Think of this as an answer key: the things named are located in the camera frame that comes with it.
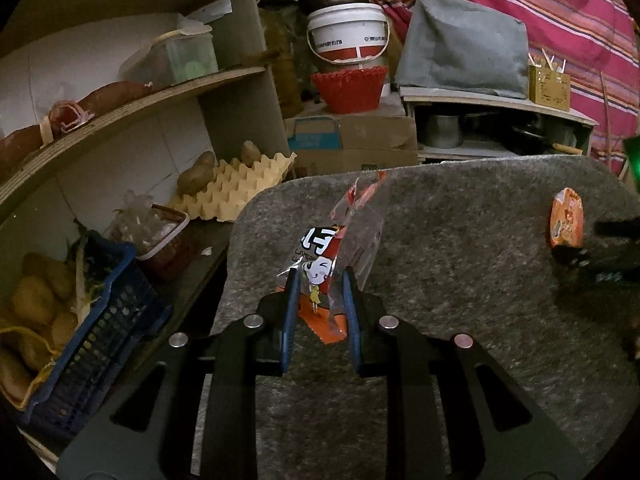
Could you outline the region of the clear red printed wrapper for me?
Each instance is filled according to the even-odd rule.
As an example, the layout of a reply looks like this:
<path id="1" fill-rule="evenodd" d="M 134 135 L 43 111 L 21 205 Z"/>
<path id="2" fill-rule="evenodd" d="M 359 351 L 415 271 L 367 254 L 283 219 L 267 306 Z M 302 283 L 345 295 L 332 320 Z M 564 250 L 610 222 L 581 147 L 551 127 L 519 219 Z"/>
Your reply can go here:
<path id="1" fill-rule="evenodd" d="M 387 170 L 357 178 L 325 222 L 303 230 L 276 277 L 282 290 L 288 271 L 299 272 L 297 315 L 324 344 L 348 335 L 342 274 L 351 268 L 356 283 L 366 284 L 382 240 L 391 186 Z"/>

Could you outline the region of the orange snack wrapper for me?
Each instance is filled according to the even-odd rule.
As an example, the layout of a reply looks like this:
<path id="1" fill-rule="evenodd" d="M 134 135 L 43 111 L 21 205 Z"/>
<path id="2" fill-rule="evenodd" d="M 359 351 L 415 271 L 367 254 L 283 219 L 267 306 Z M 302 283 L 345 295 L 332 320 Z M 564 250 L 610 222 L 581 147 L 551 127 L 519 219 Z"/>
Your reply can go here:
<path id="1" fill-rule="evenodd" d="M 552 200 L 549 240 L 552 247 L 582 247 L 585 213 L 582 199 L 572 188 L 562 188 Z"/>

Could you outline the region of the yellow egg carton tray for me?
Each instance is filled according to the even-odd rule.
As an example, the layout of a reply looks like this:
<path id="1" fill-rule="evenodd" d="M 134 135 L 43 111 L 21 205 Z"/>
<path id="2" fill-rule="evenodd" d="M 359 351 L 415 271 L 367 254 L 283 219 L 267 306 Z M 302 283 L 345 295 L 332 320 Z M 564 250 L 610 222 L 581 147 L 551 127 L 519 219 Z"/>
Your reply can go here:
<path id="1" fill-rule="evenodd" d="M 234 158 L 213 168 L 213 180 L 195 195 L 171 197 L 167 206 L 185 212 L 191 220 L 235 221 L 244 207 L 260 192 L 280 184 L 294 166 L 296 154 L 267 155 L 247 166 Z"/>

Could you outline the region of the grey felt table mat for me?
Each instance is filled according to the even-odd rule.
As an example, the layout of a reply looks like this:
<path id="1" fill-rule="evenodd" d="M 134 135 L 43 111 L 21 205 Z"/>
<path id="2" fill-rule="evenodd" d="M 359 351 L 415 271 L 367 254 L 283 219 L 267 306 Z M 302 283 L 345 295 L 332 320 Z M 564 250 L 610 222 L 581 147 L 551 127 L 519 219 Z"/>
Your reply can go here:
<path id="1" fill-rule="evenodd" d="M 639 474 L 639 378 L 623 336 L 635 292 L 562 289 L 548 244 L 562 188 L 588 226 L 634 218 L 630 194 L 600 162 L 515 157 L 392 170 L 383 236 L 366 289 L 390 314 L 437 338 L 467 332 L 559 426 L 599 479 Z M 386 385 L 360 378 L 344 342 L 305 325 L 292 365 L 256 387 L 256 451 L 208 456 L 194 474 L 242 479 L 401 479 L 386 465 Z"/>

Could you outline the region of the small basket with garlic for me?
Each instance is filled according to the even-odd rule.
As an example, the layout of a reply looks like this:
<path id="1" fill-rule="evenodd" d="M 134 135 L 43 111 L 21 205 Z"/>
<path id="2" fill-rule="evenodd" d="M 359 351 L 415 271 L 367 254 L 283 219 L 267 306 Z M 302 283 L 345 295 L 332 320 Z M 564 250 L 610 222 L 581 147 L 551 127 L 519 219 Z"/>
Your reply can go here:
<path id="1" fill-rule="evenodd" d="M 122 206 L 114 210 L 108 238 L 133 244 L 138 260 L 175 274 L 183 266 L 190 243 L 186 228 L 190 217 L 183 211 L 157 203 L 151 195 L 128 190 Z"/>

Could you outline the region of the brown potato on tray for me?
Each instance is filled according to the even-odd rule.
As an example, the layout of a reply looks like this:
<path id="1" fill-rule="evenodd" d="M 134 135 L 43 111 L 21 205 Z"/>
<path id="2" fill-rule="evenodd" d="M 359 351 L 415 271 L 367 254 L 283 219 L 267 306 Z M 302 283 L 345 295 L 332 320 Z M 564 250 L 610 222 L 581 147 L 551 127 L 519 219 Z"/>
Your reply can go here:
<path id="1" fill-rule="evenodd" d="M 216 167 L 216 156 L 212 151 L 205 151 L 194 164 L 184 170 L 177 180 L 177 194 L 195 195 L 213 179 L 214 168 Z"/>

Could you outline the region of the cardboard box with blue print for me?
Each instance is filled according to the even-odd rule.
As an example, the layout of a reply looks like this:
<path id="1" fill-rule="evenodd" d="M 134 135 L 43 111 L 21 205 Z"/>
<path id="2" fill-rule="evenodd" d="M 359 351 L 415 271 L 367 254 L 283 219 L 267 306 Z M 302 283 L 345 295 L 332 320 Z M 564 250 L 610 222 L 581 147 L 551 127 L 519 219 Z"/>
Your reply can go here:
<path id="1" fill-rule="evenodd" d="M 331 114 L 314 106 L 285 119 L 288 147 L 302 177 L 416 166 L 416 122 L 395 101 L 376 110 Z"/>

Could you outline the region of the woven yellow chopstick holder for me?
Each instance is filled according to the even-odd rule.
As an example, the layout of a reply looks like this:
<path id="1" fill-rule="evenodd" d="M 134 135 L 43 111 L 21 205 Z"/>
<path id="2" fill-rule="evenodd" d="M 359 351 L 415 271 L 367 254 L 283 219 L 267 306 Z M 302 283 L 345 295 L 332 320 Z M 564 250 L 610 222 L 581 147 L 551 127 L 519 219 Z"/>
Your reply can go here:
<path id="1" fill-rule="evenodd" d="M 555 110 L 570 110 L 570 75 L 544 66 L 528 66 L 528 98 Z"/>

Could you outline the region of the low wooden cabinet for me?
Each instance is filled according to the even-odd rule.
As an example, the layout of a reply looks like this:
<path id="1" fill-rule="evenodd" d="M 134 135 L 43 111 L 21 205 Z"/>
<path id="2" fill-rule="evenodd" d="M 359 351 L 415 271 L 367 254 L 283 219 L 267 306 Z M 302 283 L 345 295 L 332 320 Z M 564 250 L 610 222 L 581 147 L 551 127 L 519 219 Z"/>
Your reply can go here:
<path id="1" fill-rule="evenodd" d="M 529 99 L 401 86 L 422 164 L 528 155 L 585 155 L 598 123 Z"/>

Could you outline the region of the red plastic basket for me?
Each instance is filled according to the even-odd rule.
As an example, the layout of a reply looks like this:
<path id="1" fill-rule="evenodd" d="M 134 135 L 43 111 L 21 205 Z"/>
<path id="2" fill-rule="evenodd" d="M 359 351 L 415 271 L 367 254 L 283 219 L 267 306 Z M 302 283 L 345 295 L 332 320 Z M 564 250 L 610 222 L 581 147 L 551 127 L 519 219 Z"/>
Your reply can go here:
<path id="1" fill-rule="evenodd" d="M 311 82 L 333 114 L 370 112 L 380 105 L 388 74 L 386 66 L 315 73 Z"/>

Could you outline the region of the dark blue plastic crate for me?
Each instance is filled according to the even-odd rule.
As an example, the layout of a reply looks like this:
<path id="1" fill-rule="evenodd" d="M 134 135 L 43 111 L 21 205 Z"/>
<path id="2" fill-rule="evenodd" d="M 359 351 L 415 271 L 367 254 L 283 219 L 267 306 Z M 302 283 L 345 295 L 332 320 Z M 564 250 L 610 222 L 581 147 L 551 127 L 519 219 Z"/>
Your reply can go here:
<path id="1" fill-rule="evenodd" d="M 96 231 L 85 232 L 85 241 L 85 277 L 98 288 L 96 302 L 21 416 L 25 426 L 63 439 L 84 428 L 137 346 L 172 313 L 166 283 L 133 244 Z"/>

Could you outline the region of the white red plastic bucket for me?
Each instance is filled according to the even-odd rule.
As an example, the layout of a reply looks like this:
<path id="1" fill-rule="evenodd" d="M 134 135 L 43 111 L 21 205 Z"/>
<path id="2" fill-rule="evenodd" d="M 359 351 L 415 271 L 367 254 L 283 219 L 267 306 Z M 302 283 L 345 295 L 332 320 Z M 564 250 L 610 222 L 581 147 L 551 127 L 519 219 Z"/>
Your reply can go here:
<path id="1" fill-rule="evenodd" d="M 312 54 L 330 65 L 369 62 L 387 49 L 390 24 L 377 4 L 337 4 L 309 14 L 306 39 Z"/>

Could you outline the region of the clear plastic storage box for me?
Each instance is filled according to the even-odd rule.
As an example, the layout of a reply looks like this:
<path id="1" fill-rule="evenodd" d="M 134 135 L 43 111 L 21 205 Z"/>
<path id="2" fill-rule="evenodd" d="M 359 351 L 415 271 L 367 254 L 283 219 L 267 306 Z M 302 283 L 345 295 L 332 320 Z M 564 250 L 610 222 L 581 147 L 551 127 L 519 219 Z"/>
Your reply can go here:
<path id="1" fill-rule="evenodd" d="M 216 74 L 218 70 L 212 28 L 194 24 L 154 38 L 127 58 L 118 74 L 121 80 L 160 90 Z"/>

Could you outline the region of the large yellow oil jug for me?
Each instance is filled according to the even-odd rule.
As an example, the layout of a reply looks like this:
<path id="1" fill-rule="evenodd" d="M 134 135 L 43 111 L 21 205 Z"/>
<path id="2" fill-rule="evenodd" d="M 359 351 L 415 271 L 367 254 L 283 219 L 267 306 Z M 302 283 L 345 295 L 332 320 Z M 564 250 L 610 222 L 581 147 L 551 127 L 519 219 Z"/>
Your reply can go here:
<path id="1" fill-rule="evenodd" d="M 295 6 L 280 10 L 260 9 L 266 46 L 277 55 L 271 71 L 284 119 L 293 117 L 314 98 L 310 75 L 314 71 L 304 38 L 304 23 Z"/>

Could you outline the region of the sweet potato on shelf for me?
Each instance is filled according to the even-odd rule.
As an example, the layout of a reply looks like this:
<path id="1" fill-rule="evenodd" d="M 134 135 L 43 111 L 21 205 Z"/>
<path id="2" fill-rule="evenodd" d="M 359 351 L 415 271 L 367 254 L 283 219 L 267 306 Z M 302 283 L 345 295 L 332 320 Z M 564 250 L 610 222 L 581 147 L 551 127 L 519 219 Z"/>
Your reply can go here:
<path id="1" fill-rule="evenodd" d="M 152 92 L 152 82 L 116 81 L 89 93 L 78 104 L 85 112 L 99 117 Z"/>

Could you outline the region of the red striped cloth curtain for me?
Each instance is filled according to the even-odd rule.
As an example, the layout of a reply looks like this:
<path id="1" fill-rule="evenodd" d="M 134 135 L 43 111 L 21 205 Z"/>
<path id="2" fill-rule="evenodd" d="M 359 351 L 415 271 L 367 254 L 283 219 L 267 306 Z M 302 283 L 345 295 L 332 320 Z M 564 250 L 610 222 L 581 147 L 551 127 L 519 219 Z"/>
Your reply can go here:
<path id="1" fill-rule="evenodd" d="M 408 32 L 416 0 L 374 0 L 399 37 Z M 623 0 L 470 0 L 510 14 L 527 29 L 529 51 L 564 62 L 570 105 L 597 122 L 590 154 L 614 174 L 626 168 L 623 143 L 639 121 L 636 23 Z"/>

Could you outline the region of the grey fabric appliance cover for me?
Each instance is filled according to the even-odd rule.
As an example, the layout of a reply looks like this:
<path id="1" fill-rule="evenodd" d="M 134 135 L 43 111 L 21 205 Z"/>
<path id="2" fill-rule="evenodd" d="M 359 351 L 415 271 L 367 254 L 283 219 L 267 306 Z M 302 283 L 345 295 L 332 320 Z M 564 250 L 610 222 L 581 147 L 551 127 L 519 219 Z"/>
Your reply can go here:
<path id="1" fill-rule="evenodd" d="M 524 99 L 526 26 L 468 0 L 416 0 L 395 82 Z"/>

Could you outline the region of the wooden wall shelf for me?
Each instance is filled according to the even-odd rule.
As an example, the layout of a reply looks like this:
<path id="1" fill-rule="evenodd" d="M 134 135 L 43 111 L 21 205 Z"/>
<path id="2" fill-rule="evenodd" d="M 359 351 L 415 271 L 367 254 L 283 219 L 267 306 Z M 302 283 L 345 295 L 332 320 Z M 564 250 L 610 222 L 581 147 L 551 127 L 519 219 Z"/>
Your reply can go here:
<path id="1" fill-rule="evenodd" d="M 123 18 L 153 11 L 191 11 L 216 0 L 21 0 L 1 33 L 3 47 L 18 46 L 45 32 L 58 32 L 90 18 Z M 226 45 L 218 55 L 229 66 L 220 72 L 180 84 L 117 81 L 104 84 L 79 102 L 65 105 L 66 113 L 77 112 L 73 125 L 44 129 L 41 146 L 28 154 L 1 185 L 1 215 L 8 218 L 44 181 L 67 164 L 104 142 L 112 133 L 146 115 L 183 100 L 196 98 L 226 84 L 258 78 L 270 84 L 267 65 L 271 51 L 264 48 L 255 0 L 231 0 L 232 11 L 219 30 Z"/>

